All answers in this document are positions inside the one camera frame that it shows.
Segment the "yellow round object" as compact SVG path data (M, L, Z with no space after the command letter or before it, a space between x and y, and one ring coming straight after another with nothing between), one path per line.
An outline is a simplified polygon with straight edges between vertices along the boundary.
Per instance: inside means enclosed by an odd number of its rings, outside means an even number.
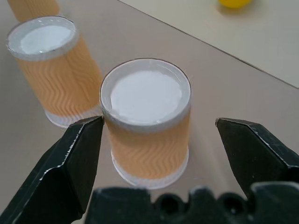
M218 0L218 2L224 7L237 9L248 5L252 0Z

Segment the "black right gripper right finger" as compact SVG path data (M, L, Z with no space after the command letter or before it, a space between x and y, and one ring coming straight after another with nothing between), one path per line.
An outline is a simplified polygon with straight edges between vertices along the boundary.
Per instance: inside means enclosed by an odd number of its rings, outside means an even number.
M246 196L256 182L299 184L299 155L263 125L218 118L219 131L232 172Z

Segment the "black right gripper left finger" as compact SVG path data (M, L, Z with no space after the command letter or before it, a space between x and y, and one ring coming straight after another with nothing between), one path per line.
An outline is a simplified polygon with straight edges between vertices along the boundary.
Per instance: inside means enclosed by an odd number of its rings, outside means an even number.
M40 158L0 224L72 224L85 214L97 174L102 116L71 124Z

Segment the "orange rippled paper cup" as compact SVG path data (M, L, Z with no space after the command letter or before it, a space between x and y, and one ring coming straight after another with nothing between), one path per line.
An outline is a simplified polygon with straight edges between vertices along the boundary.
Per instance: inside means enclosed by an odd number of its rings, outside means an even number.
M57 0L7 0L19 22L48 15L59 15Z
M100 106L124 180L161 189L180 178L189 159L191 101L187 75L168 61L138 58L107 73Z
M73 21L42 16L12 28L9 52L56 126L100 114L102 75Z

